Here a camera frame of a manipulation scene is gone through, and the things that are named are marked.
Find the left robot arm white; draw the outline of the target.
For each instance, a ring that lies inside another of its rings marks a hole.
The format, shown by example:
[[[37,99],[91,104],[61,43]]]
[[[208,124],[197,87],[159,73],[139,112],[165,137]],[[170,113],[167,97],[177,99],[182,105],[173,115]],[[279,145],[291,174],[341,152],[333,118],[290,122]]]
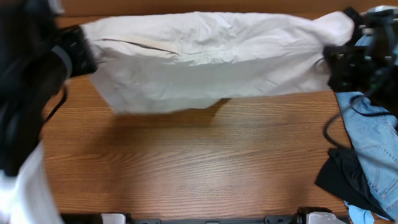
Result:
[[[98,214],[60,214],[44,170],[40,132],[48,101],[97,66],[81,27],[58,27],[58,0],[1,2],[1,222],[101,223]]]

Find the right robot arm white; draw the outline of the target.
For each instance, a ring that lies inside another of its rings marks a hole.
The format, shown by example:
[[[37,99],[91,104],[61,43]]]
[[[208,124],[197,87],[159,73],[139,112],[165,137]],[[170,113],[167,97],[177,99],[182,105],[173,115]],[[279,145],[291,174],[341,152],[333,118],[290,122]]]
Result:
[[[362,14],[348,7],[343,12],[354,30],[346,44],[323,49],[329,87],[360,91],[372,105],[397,116],[397,7],[376,6]]]

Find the beige shorts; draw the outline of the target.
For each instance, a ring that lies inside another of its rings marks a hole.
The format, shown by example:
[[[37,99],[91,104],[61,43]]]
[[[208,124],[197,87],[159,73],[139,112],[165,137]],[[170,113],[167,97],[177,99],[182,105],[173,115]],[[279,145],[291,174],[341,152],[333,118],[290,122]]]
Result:
[[[224,98],[328,89],[323,48],[350,40],[337,11],[189,12],[119,16],[82,26],[98,69],[91,81],[116,113],[207,108]]]

